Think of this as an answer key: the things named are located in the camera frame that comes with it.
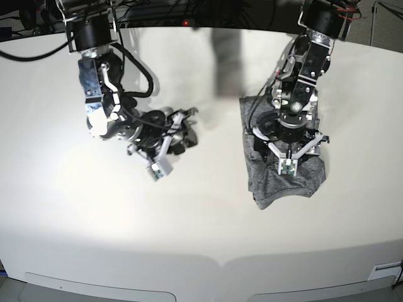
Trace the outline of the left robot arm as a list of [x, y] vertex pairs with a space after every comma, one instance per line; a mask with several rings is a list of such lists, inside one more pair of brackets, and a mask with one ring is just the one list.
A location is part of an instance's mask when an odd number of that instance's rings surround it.
[[352, 21], [362, 17], [357, 1], [304, 1], [284, 63], [254, 98], [247, 133], [264, 161], [277, 173], [296, 176], [300, 164], [321, 154], [330, 141], [319, 130], [317, 82], [329, 69], [336, 40], [344, 41]]

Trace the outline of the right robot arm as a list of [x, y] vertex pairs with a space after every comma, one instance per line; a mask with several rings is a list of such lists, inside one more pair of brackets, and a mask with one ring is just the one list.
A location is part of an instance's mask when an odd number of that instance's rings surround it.
[[[124, 47], [113, 2], [57, 1], [56, 5], [65, 26], [65, 47], [81, 54], [79, 80], [90, 134], [128, 142], [127, 154], [138, 157], [153, 180], [168, 176], [173, 171], [168, 155], [181, 155], [198, 144], [189, 121], [197, 108], [138, 110], [137, 100], [153, 93], [154, 79]], [[127, 60], [147, 79], [145, 92], [124, 90]]]

